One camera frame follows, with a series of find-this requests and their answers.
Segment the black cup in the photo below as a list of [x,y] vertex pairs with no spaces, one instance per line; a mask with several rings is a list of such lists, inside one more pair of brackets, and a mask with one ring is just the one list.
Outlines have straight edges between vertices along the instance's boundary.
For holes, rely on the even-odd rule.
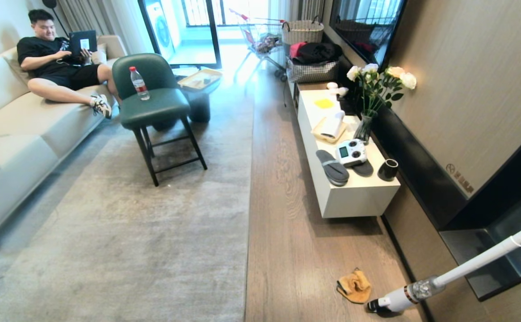
[[398,162],[394,159],[387,159],[378,170],[378,177],[383,181],[392,181],[398,173]]

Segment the person's hand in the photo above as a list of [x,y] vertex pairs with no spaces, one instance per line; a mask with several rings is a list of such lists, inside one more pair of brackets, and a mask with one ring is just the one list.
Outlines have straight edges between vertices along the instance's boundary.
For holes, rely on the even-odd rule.
[[54,58],[58,60],[63,59],[64,57],[67,57],[69,55],[72,55],[72,51],[58,51],[58,53],[54,54]]
[[80,50],[80,55],[82,57],[82,61],[84,62],[84,65],[89,65],[92,63],[92,52],[88,49],[82,48]]

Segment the water bottle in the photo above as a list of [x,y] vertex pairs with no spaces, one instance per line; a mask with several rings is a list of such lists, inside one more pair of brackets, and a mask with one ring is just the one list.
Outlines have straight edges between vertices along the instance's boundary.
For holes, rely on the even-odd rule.
[[142,76],[139,74],[135,67],[130,67],[131,82],[134,84],[135,90],[138,92],[138,96],[142,101],[150,99],[150,92],[147,91],[146,82],[143,81]]

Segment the flowers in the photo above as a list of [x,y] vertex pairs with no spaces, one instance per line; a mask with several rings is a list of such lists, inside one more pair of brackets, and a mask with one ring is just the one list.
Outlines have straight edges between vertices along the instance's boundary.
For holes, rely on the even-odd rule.
[[364,68],[353,66],[346,76],[351,81],[359,80],[364,102],[362,115],[365,116],[375,115],[382,102],[391,108],[391,102],[403,97],[403,93],[399,93],[403,87],[415,89],[417,85],[416,76],[401,67],[388,67],[378,73],[377,64],[367,64]]

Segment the yellow cloth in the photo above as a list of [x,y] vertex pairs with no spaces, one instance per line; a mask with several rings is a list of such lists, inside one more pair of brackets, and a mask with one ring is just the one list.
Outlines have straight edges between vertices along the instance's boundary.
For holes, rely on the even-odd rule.
[[363,304],[371,294],[371,284],[364,272],[355,269],[352,274],[341,277],[336,290],[352,303]]
[[319,108],[331,108],[332,106],[334,106],[334,103],[331,101],[331,100],[328,100],[328,98],[324,98],[323,100],[317,100],[314,102],[314,104],[316,104],[316,106],[318,106]]

